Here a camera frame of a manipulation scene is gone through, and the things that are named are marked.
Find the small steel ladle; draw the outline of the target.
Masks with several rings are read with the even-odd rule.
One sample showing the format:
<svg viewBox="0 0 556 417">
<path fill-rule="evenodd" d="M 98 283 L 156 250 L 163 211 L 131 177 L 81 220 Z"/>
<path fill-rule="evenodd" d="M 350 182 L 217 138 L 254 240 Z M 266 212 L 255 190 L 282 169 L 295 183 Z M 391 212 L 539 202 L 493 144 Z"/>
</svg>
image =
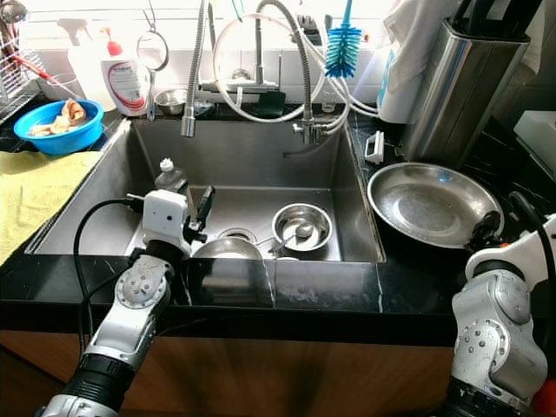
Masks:
<svg viewBox="0 0 556 417">
<path fill-rule="evenodd" d="M 286 237 L 275 237 L 275 245 L 271 247 L 270 254 L 274 255 L 275 260 L 285 258 L 283 250 L 286 249 L 287 243 L 291 240 L 307 240 L 313 233 L 314 227 L 308 222 L 298 220 L 298 222 L 289 222 L 290 233 Z"/>
</svg>

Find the clear bottle with white cap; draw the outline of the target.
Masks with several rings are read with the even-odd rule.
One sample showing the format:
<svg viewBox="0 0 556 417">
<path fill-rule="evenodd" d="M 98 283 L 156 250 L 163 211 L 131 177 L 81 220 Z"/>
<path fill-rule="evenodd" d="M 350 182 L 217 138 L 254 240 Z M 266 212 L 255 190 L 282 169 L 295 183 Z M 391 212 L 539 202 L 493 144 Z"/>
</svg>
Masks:
<svg viewBox="0 0 556 417">
<path fill-rule="evenodd" d="M 170 158 L 163 158 L 159 162 L 160 172 L 155 179 L 156 189 L 175 192 L 179 195 L 189 195 L 187 172 L 177 167 Z"/>
</svg>

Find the large steel plate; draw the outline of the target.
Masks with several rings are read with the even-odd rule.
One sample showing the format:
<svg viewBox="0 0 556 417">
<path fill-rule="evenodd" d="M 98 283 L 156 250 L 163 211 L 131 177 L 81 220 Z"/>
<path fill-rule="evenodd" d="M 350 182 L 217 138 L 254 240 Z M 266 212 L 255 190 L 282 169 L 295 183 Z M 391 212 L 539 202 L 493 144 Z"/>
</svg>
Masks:
<svg viewBox="0 0 556 417">
<path fill-rule="evenodd" d="M 495 195 L 476 180 L 439 164 L 400 162 L 378 169 L 367 183 L 374 213 L 394 230 L 438 248 L 467 247 L 486 212 L 506 216 Z"/>
</svg>

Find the stainless steel sink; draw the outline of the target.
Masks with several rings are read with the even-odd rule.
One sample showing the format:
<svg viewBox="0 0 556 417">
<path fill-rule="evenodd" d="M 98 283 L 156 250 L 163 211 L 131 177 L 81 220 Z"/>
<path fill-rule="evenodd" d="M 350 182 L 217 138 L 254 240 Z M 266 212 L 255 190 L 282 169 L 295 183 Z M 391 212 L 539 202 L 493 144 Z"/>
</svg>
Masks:
<svg viewBox="0 0 556 417">
<path fill-rule="evenodd" d="M 336 235 L 325 248 L 306 253 L 306 261 L 385 261 L 366 198 L 361 147 L 349 135 L 334 134 L 305 154 L 289 154 L 303 147 L 289 124 L 199 122 L 194 136 L 182 136 L 177 120 L 123 120 L 99 162 L 63 210 L 25 243 L 24 253 L 71 254 L 78 223 L 91 209 L 95 215 L 83 231 L 81 253 L 130 253 L 142 242 L 142 218 L 119 200 L 154 190 L 159 162 L 168 157 L 187 172 L 191 198 L 215 187 L 205 228 L 210 238 L 242 228 L 267 240 L 275 212 L 309 203 L 330 215 Z"/>
</svg>

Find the dark green sponge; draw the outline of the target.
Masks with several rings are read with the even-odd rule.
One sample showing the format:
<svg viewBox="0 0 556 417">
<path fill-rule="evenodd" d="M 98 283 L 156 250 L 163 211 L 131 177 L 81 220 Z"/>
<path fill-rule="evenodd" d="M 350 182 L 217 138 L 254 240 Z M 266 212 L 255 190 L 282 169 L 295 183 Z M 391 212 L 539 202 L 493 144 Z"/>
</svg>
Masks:
<svg viewBox="0 0 556 417">
<path fill-rule="evenodd" d="M 261 119 L 281 118 L 285 115 L 286 94 L 280 90 L 267 91 L 258 98 L 255 116 Z"/>
</svg>

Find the steel knife block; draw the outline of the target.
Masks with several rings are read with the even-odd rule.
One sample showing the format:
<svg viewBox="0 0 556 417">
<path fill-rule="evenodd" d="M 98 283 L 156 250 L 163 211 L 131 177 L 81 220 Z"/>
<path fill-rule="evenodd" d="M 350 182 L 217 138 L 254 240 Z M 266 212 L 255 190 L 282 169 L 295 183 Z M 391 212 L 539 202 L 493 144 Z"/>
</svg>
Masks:
<svg viewBox="0 0 556 417">
<path fill-rule="evenodd" d="M 461 167 L 529 44 L 528 35 L 469 36 L 454 28 L 448 17 L 441 20 L 400 140 L 406 162 Z"/>
</svg>

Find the grey gooseneck faucet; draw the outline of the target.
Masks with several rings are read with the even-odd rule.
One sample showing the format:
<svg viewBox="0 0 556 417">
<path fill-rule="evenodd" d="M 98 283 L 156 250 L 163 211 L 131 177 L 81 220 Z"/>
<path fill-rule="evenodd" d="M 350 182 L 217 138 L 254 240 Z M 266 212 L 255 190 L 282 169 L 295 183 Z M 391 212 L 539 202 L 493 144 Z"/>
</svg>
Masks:
<svg viewBox="0 0 556 417">
<path fill-rule="evenodd" d="M 291 29 L 294 44 L 297 45 L 299 56 L 301 57 L 301 72 L 303 81 L 303 103 L 302 103 L 302 119 L 301 122 L 294 124 L 295 128 L 301 128 L 301 136 L 305 147 L 297 151 L 289 152 L 290 155 L 307 154 L 311 149 L 318 146 L 321 139 L 321 128 L 316 124 L 313 112 L 313 84 L 311 83 L 311 70 L 309 62 L 309 54 L 307 49 L 311 44 L 303 39 L 303 31 L 297 19 L 290 12 L 289 8 L 281 2 L 281 0 L 259 0 L 255 11 L 262 13 L 267 5 L 273 5 L 285 17 L 286 23 Z"/>
</svg>

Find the white appliance with blue label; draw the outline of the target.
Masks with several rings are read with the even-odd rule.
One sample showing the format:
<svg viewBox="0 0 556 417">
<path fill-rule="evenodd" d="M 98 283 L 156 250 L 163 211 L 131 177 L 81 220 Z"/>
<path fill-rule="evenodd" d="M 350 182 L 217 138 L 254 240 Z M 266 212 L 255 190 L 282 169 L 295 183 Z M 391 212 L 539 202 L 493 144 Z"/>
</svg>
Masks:
<svg viewBox="0 0 556 417">
<path fill-rule="evenodd" d="M 427 63 L 432 53 L 432 48 L 428 53 Z M 417 92 L 420 91 L 422 73 L 427 68 L 427 63 L 421 73 L 414 73 L 407 78 L 390 78 L 390 66 L 394 60 L 393 45 L 390 50 L 386 68 L 384 70 L 384 78 L 382 78 L 381 90 L 378 96 L 378 118 L 383 122 L 391 123 L 407 123 L 412 115 L 414 101 L 416 101 Z"/>
</svg>

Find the brown food scraps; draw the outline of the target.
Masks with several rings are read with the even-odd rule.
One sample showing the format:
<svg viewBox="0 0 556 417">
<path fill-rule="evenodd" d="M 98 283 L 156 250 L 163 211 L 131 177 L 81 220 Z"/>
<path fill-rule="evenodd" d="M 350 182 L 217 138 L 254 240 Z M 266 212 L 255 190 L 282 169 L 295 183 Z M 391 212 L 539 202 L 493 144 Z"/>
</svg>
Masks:
<svg viewBox="0 0 556 417">
<path fill-rule="evenodd" d="M 87 119 L 87 112 L 80 103 L 73 99 L 64 101 L 63 106 L 55 115 L 51 123 L 36 124 L 29 132 L 29 136 L 52 136 L 67 134 L 84 125 Z"/>
</svg>

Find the brown wooden cabinet front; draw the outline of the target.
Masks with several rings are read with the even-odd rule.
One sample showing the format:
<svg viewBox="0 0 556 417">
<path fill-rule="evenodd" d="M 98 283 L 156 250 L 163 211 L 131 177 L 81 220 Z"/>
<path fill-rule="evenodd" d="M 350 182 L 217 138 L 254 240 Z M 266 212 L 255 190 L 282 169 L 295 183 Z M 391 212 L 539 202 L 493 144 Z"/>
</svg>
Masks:
<svg viewBox="0 0 556 417">
<path fill-rule="evenodd" d="M 421 416 L 444 400 L 448 347 L 162 337 L 124 416 Z"/>
</svg>

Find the white spray bottle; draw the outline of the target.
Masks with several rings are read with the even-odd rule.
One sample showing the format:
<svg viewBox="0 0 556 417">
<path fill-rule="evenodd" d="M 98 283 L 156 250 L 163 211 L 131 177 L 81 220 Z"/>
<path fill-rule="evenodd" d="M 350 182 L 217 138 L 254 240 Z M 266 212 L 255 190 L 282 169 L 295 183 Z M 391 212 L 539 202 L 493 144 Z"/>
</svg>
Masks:
<svg viewBox="0 0 556 417">
<path fill-rule="evenodd" d="M 104 87 L 103 76 L 99 73 L 100 59 L 96 58 L 92 49 L 94 39 L 88 32 L 87 20 L 80 17 L 59 17 L 56 24 L 63 28 L 69 37 L 71 47 L 68 48 L 67 58 L 84 96 L 96 101 L 104 111 L 115 110 L 114 101 Z"/>
</svg>

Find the blue bottle brush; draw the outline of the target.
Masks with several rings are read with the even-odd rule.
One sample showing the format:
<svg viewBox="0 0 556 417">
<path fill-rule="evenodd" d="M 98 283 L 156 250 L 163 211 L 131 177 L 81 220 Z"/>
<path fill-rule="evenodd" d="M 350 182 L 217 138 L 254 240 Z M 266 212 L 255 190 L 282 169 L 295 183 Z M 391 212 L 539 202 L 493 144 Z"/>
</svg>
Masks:
<svg viewBox="0 0 556 417">
<path fill-rule="evenodd" d="M 328 29 L 328 50 L 323 72 L 329 78 L 354 78 L 361 43 L 361 29 L 351 24 L 354 0 L 346 0 L 344 17 L 337 27 Z"/>
</svg>

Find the white cloth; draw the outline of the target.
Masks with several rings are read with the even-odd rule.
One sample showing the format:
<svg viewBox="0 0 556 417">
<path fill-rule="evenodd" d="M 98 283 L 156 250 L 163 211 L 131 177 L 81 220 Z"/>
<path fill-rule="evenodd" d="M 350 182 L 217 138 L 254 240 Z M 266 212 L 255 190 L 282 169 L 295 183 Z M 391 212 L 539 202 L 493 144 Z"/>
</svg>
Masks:
<svg viewBox="0 0 556 417">
<path fill-rule="evenodd" d="M 407 78 L 425 68 L 442 21 L 458 11 L 464 0 L 396 0 L 382 20 L 392 41 L 390 78 Z"/>
</svg>

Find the small white plastic frame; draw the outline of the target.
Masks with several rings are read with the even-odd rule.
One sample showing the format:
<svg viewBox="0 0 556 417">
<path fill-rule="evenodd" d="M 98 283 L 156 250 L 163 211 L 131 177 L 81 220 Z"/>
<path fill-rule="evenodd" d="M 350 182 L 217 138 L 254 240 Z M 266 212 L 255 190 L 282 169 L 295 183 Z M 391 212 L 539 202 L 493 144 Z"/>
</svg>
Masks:
<svg viewBox="0 0 556 417">
<path fill-rule="evenodd" d="M 376 130 L 366 140 L 364 149 L 365 162 L 382 164 L 385 160 L 386 137 L 384 132 Z"/>
</svg>

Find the red handled utensil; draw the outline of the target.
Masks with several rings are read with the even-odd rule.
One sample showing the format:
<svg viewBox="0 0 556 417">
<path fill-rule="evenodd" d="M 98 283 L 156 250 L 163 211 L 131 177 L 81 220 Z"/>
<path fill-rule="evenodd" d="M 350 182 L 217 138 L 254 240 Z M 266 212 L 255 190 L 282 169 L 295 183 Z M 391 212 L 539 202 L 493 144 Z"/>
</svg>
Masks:
<svg viewBox="0 0 556 417">
<path fill-rule="evenodd" d="M 47 84 L 50 84 L 50 86 L 61 86 L 59 81 L 56 80 L 54 76 L 49 75 L 49 73 L 45 72 L 43 68 L 38 66 L 38 64 L 35 64 L 32 61 L 23 58 L 23 56 L 19 55 L 19 53 L 16 53 L 14 56 L 12 56 L 12 59 L 16 60 L 17 63 L 20 63 L 21 66 L 24 66 L 32 73 L 35 73 L 35 75 L 40 76 L 40 78 L 47 81 Z"/>
</svg>

